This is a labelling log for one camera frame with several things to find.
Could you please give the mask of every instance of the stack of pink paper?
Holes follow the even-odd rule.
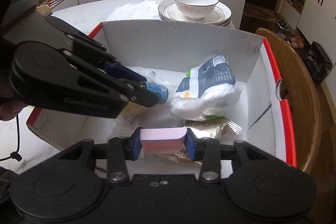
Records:
[[[186,127],[141,129],[140,142],[145,153],[175,153],[183,148]]]

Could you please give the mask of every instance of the rug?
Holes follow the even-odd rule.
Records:
[[[279,20],[274,11],[248,3],[245,3],[243,15],[272,23],[276,23]]]

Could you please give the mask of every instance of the stack of plates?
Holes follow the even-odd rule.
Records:
[[[218,2],[210,15],[202,20],[191,20],[178,10],[174,0],[164,0],[159,4],[159,16],[162,20],[196,22],[217,26],[226,26],[232,19],[231,10],[223,3]]]

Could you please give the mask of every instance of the blue cylindrical object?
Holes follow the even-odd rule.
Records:
[[[151,82],[144,82],[147,90],[156,93],[159,96],[158,105],[163,105],[168,100],[168,89],[164,85]]]

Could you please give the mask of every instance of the wooden chair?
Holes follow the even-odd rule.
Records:
[[[281,98],[288,99],[292,114],[297,167],[310,173],[320,147],[321,111],[318,95],[308,70],[298,54],[274,32],[259,28],[273,50],[283,79]]]

